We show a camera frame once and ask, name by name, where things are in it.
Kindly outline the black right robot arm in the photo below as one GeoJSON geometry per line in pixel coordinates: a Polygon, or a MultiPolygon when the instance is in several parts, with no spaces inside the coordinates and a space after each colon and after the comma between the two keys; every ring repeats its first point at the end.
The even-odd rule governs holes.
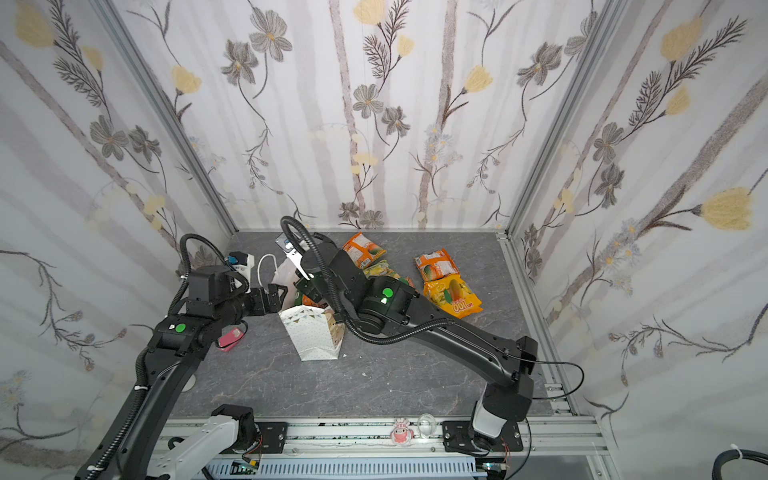
{"type": "Polygon", "coordinates": [[[464,432],[444,433],[446,450],[482,457],[511,446],[536,399],[532,372],[540,360],[533,338],[494,335],[445,312],[407,283],[366,277],[343,249],[291,216],[282,217],[280,227],[298,256],[297,289],[326,302],[358,339],[374,345],[413,340],[485,380],[464,432]]]}

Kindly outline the white cartoon paper bag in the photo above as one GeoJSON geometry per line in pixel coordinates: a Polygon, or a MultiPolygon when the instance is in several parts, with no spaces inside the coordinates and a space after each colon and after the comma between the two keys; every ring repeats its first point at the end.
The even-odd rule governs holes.
{"type": "Polygon", "coordinates": [[[335,321],[332,309],[322,301],[304,299],[294,285],[302,276],[295,272],[293,263],[289,259],[279,263],[276,255],[266,254],[253,272],[262,287],[276,284],[287,288],[278,315],[300,359],[303,362],[337,360],[345,326],[335,321]]]}

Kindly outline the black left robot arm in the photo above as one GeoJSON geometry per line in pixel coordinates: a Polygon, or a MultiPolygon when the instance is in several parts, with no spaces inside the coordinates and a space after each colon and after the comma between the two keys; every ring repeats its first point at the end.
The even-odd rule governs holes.
{"type": "Polygon", "coordinates": [[[252,286],[253,262],[242,252],[223,255],[215,249],[218,264],[193,268],[187,247],[191,240],[210,243],[199,234],[182,236],[181,286],[137,356],[134,386],[103,439],[77,471],[78,479],[190,479],[218,454],[246,453],[261,440],[251,408],[224,405],[169,453],[153,456],[185,385],[218,345],[224,329],[247,317],[278,312],[288,293],[283,285],[252,286]]]}

